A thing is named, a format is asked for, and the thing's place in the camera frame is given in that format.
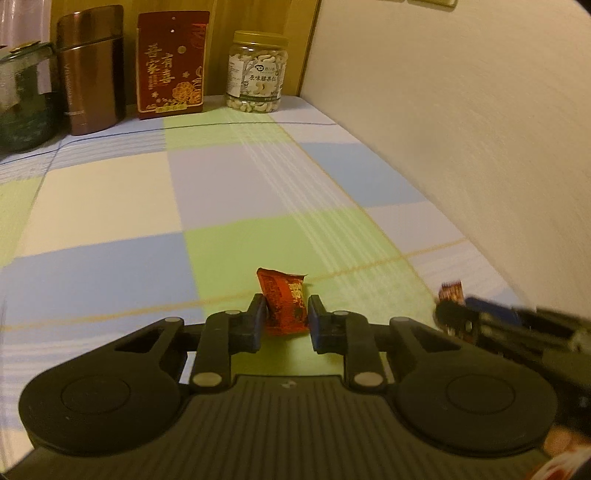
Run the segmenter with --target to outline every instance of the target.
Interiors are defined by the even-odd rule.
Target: jar
[[[287,37],[237,30],[228,61],[226,104],[242,112],[277,110],[287,64]]]
[[[63,100],[50,43],[30,42],[0,53],[0,150],[46,142],[60,129]]]
[[[105,5],[61,17],[56,49],[72,135],[92,134],[122,121],[123,6]]]

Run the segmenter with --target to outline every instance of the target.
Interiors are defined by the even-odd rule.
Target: red candy packet
[[[267,332],[272,335],[306,332],[308,318],[303,291],[305,275],[289,275],[259,268],[256,276],[269,305]]]

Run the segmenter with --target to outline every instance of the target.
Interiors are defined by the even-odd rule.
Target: fabric
[[[17,404],[32,377],[165,316],[244,310],[259,267],[306,275],[305,295],[373,323],[433,326],[443,281],[518,302],[420,192],[305,101],[260,115],[221,104],[0,164],[4,465],[29,448]],[[265,338],[233,370],[339,373],[342,360],[306,335]]]

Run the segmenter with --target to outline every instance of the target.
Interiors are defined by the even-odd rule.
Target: brown metal canister
[[[98,132],[123,120],[123,6],[61,17],[56,47],[72,134]]]

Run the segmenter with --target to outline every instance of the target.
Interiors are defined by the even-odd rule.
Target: snack wrapper
[[[439,301],[453,300],[456,303],[464,305],[464,292],[462,282],[442,283],[439,289]]]
[[[139,119],[203,110],[209,12],[146,12],[138,16],[136,56]]]
[[[586,480],[591,472],[591,446],[576,447],[552,458],[524,480]]]
[[[269,305],[267,332],[272,335],[306,332],[308,318],[303,291],[305,275],[290,275],[259,268],[256,276]]]

